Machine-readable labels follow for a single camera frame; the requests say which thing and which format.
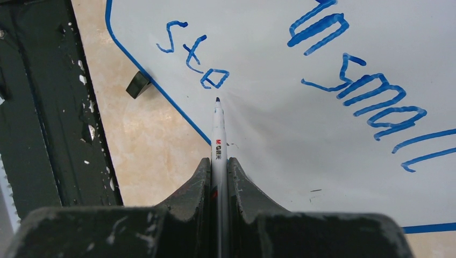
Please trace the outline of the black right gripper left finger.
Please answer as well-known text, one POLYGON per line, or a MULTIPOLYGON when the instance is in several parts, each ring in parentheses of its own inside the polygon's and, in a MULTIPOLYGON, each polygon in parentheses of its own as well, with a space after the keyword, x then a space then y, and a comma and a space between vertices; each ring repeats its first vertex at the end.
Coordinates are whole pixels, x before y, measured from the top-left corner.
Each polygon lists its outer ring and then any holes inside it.
POLYGON ((43 207, 5 257, 208 257, 210 161, 155 206, 43 207))

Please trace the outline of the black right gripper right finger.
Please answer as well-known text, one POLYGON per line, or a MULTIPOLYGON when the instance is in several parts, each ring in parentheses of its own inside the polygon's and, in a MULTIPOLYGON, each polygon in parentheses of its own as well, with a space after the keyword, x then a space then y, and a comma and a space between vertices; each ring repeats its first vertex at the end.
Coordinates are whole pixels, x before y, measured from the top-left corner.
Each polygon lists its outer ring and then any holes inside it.
POLYGON ((233 257, 413 257, 402 229, 377 213, 291 212, 232 157, 228 165, 233 257))

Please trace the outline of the blue framed whiteboard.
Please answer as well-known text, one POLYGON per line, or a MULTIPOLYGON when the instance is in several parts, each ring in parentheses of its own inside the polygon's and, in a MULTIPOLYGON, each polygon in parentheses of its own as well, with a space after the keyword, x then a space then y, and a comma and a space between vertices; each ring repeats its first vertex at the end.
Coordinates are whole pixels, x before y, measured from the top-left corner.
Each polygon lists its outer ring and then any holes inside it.
POLYGON ((455 230, 455 1, 107 1, 115 44, 292 211, 455 230))

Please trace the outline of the blue white marker pen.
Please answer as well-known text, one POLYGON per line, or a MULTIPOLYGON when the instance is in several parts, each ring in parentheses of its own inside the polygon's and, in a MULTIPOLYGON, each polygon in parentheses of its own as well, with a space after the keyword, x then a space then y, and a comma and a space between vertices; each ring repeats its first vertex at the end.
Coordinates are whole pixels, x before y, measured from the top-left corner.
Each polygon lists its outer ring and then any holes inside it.
POLYGON ((217 97, 211 135, 211 200, 215 212, 216 257, 230 256, 230 219, 227 181, 227 142, 224 110, 217 97))

